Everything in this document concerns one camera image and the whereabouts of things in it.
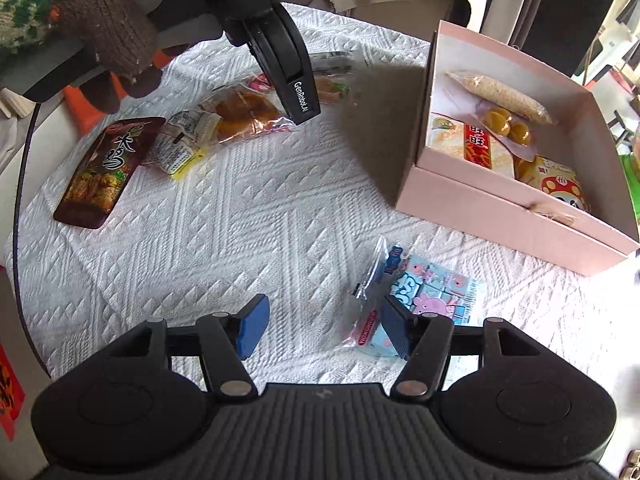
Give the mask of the brown knitted gloved hand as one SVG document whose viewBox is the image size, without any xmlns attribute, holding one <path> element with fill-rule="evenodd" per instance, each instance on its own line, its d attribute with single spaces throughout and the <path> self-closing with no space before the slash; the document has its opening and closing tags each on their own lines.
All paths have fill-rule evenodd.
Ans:
<svg viewBox="0 0 640 480">
<path fill-rule="evenodd" d="M 156 30 L 137 3 L 53 0 L 49 18 L 62 34 L 82 41 L 105 68 L 87 81 L 98 82 L 99 76 L 113 73 L 134 98 L 143 98 L 160 85 L 162 71 L 153 63 Z"/>
</svg>

